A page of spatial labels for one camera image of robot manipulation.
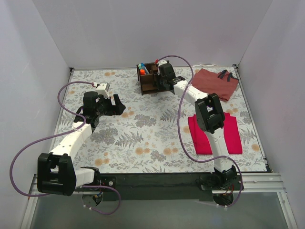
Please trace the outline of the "brown wooden desk organizer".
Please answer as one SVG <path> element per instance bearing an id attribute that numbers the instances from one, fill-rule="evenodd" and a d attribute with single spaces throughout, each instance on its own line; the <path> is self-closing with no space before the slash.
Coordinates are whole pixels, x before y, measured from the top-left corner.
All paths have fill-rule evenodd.
<path id="1" fill-rule="evenodd" d="M 154 62 L 145 63 L 144 65 L 147 71 L 149 72 L 146 73 L 146 75 L 141 75 L 140 69 L 138 68 L 138 65 L 136 65 L 137 77 L 140 83 L 141 94 L 145 95 L 145 94 L 158 93 L 159 91 L 157 90 L 157 87 L 154 83 L 154 75 L 157 74 L 158 72 L 156 63 Z"/>

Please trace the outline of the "blue grey glue stick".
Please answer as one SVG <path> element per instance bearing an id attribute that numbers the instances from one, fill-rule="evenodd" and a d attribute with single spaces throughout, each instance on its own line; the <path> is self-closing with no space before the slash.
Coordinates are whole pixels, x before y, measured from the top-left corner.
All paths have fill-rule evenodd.
<path id="1" fill-rule="evenodd" d="M 143 69 L 145 72 L 147 71 L 147 69 L 143 63 L 141 63 L 141 69 Z"/>

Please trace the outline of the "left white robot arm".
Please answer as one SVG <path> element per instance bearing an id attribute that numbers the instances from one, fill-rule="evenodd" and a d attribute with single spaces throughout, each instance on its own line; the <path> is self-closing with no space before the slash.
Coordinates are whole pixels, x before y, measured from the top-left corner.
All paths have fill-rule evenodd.
<path id="1" fill-rule="evenodd" d="M 125 108 L 117 94 L 105 98 L 100 92 L 86 92 L 83 105 L 76 112 L 72 132 L 48 154 L 42 153 L 38 157 L 38 191 L 70 196 L 83 185 L 89 190 L 98 190 L 102 184 L 99 170 L 94 167 L 75 169 L 73 160 L 85 140 L 93 134 L 100 117 L 122 115 Z"/>

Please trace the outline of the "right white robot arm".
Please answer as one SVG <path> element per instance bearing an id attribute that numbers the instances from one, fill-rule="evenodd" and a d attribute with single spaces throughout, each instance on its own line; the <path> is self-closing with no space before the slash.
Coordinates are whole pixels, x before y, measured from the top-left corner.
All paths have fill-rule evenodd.
<path id="1" fill-rule="evenodd" d="M 182 136 L 179 132 L 178 136 L 183 151 L 189 159 L 196 163 L 213 161 L 214 172 L 212 172 L 212 175 L 214 186 L 223 190 L 228 189 L 237 178 L 237 172 L 234 161 L 229 157 L 225 143 L 225 115 L 218 95 L 204 93 L 192 86 L 191 80 L 187 81 L 183 77 L 177 77 L 172 65 L 165 60 L 158 61 L 156 65 L 160 85 L 167 91 L 181 97 L 178 105 L 178 131 L 181 130 L 179 118 L 181 116 L 182 102 L 186 100 L 195 108 L 197 124 L 207 136 L 213 157 L 207 160 L 198 160 L 191 157 L 183 145 Z"/>

